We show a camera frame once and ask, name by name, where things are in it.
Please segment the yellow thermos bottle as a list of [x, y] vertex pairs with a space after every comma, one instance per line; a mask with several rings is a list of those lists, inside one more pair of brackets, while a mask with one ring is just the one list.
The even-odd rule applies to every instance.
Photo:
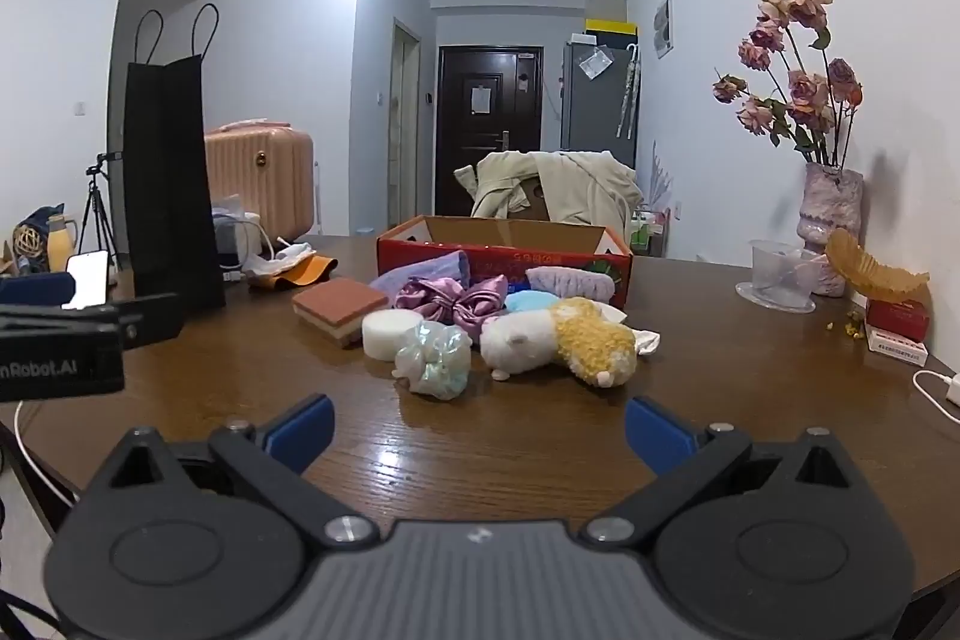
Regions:
[[65, 214], [52, 214], [47, 223], [47, 263], [50, 273], [62, 273], [76, 253], [78, 226]]

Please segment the dried pink rose bouquet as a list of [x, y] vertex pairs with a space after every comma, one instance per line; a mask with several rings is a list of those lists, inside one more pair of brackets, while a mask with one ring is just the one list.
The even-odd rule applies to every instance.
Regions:
[[736, 109], [750, 135], [788, 142], [812, 164], [841, 170], [854, 120], [864, 101], [848, 60], [833, 57], [828, 8], [835, 0], [758, 0], [750, 31], [740, 39], [743, 68], [770, 81], [763, 92], [742, 76], [720, 73], [711, 85], [718, 103]]

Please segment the wall picture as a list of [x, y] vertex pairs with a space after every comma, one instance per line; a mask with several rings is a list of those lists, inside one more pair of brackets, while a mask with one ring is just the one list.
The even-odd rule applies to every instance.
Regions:
[[672, 25], [672, 0], [662, 0], [652, 18], [654, 50], [659, 58], [665, 57], [674, 48], [674, 25]]

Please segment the light blue fluffy plush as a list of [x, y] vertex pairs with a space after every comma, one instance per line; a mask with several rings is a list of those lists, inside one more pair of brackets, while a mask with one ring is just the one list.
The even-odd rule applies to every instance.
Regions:
[[519, 314], [519, 312], [534, 312], [555, 305], [560, 298], [548, 291], [537, 291], [537, 289], [524, 289], [524, 291], [509, 292], [505, 297], [505, 310], [508, 314]]

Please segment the orange pouch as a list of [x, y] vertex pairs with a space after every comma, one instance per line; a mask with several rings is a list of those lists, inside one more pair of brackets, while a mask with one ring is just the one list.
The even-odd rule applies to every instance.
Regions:
[[247, 286], [260, 291], [291, 291], [298, 287], [324, 283], [331, 277], [337, 266], [337, 259], [313, 253], [309, 257], [301, 257], [293, 266], [278, 273], [249, 276]]

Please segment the iridescent scrunchie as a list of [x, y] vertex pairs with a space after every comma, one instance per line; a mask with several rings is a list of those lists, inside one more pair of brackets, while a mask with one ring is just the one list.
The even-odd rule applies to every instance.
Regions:
[[410, 392], [452, 401], [464, 393], [472, 365], [472, 340], [460, 326], [423, 320], [400, 338], [392, 375]]

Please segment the grey refrigerator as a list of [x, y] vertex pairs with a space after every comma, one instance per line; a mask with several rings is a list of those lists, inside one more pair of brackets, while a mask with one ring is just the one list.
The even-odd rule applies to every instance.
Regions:
[[630, 49], [566, 44], [563, 55], [563, 151], [608, 151], [636, 164], [638, 107], [628, 87], [635, 55]]

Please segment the black paper bag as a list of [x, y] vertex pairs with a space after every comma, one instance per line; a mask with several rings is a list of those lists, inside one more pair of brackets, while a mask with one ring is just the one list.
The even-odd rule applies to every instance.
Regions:
[[133, 289], [172, 292], [187, 315], [224, 305], [203, 124], [208, 44], [166, 65], [127, 69], [124, 101], [124, 214]]

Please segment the beige jacket on chair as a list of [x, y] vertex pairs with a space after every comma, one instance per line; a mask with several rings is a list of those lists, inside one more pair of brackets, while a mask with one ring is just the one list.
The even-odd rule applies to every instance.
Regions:
[[635, 170], [610, 151], [490, 152], [454, 179], [472, 198], [472, 218], [519, 218], [534, 205], [523, 183], [537, 181], [547, 220], [604, 226], [624, 241], [643, 201]]

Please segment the pink textured vase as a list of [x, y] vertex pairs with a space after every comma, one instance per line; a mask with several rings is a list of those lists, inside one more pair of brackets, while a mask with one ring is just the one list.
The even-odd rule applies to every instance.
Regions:
[[804, 247], [817, 255], [835, 229], [844, 229], [859, 239], [862, 229], [864, 177], [850, 169], [823, 164], [805, 164], [804, 190], [800, 200], [797, 235]]

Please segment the pink suitcase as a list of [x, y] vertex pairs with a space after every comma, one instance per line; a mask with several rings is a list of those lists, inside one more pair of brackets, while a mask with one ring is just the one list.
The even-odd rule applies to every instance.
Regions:
[[256, 213], [270, 241], [294, 241], [314, 224], [314, 146], [306, 131], [254, 119], [205, 133], [206, 174], [215, 203], [236, 197]]

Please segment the lavender knit cloth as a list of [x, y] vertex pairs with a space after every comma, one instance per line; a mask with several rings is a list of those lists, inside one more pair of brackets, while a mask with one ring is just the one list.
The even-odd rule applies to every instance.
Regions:
[[370, 286], [382, 292], [389, 301], [394, 302], [398, 291], [410, 281], [438, 281], [441, 278], [451, 278], [460, 286], [466, 286], [470, 280], [469, 259], [466, 253], [455, 250], [434, 259], [397, 266], [374, 278]]

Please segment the red white cigarette box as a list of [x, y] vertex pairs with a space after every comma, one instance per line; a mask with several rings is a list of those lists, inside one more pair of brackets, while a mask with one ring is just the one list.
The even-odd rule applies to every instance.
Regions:
[[871, 353], [924, 367], [929, 325], [928, 309], [919, 301], [867, 301], [866, 338]]

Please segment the white yellow hamster plush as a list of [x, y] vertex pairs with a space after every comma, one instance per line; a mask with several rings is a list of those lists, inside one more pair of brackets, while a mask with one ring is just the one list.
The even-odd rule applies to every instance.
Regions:
[[596, 302], [583, 298], [485, 321], [480, 356], [494, 380], [562, 364], [586, 385], [602, 390], [625, 385], [638, 367], [635, 333], [607, 320]]

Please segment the dark entrance door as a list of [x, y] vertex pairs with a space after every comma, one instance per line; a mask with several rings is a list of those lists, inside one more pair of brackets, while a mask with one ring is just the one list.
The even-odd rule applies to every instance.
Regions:
[[473, 200], [455, 169], [490, 152], [539, 151], [542, 55], [540, 47], [439, 49], [434, 213], [470, 214]]

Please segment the white crumpled cloth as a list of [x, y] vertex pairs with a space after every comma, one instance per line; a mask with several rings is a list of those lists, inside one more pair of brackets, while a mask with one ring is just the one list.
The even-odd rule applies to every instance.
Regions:
[[268, 259], [264, 259], [260, 255], [249, 255], [242, 262], [241, 273], [247, 278], [272, 278], [272, 276], [283, 275], [304, 260], [312, 259], [314, 255], [316, 255], [316, 250], [311, 245], [306, 244], [306, 242], [298, 242], [277, 250]]

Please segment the purple satin scrunchie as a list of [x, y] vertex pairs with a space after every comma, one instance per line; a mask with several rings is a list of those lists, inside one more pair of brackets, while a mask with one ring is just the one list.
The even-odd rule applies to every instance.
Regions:
[[508, 280], [503, 275], [464, 286], [454, 278], [412, 278], [400, 287], [395, 308], [413, 310], [425, 320], [457, 326], [473, 344], [480, 342], [485, 321], [505, 310]]

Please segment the yellow box on fridge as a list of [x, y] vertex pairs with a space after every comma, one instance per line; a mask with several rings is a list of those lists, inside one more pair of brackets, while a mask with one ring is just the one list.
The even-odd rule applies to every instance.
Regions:
[[609, 46], [622, 50], [628, 46], [634, 46], [640, 35], [640, 30], [635, 23], [596, 18], [587, 18], [584, 21], [584, 32], [596, 37], [597, 46]]

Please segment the red cardboard box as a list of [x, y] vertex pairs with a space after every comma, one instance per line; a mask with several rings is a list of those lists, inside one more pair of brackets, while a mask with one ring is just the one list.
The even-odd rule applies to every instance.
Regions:
[[520, 283], [535, 266], [566, 266], [604, 273], [615, 284], [613, 305], [630, 294], [633, 253], [604, 226], [532, 220], [416, 216], [376, 239], [377, 273], [462, 250], [470, 279], [505, 275]]

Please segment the lilac fluffy headband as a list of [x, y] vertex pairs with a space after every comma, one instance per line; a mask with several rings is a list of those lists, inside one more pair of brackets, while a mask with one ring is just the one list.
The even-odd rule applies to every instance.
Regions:
[[526, 271], [534, 291], [550, 292], [558, 299], [583, 298], [610, 304], [617, 284], [605, 273], [569, 266], [534, 266]]

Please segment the clear glass bowl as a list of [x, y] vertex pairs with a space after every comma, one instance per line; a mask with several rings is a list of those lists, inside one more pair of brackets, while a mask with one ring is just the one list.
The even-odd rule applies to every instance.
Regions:
[[777, 241], [752, 241], [752, 275], [736, 284], [742, 299], [788, 314], [812, 314], [823, 253]]

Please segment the orange scrubbing sponge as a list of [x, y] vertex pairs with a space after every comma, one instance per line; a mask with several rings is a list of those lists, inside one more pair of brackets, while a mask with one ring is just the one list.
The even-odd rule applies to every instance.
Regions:
[[308, 287], [291, 299], [293, 312], [329, 341], [347, 347], [361, 339], [366, 315], [386, 308], [386, 294], [350, 278], [335, 278]]

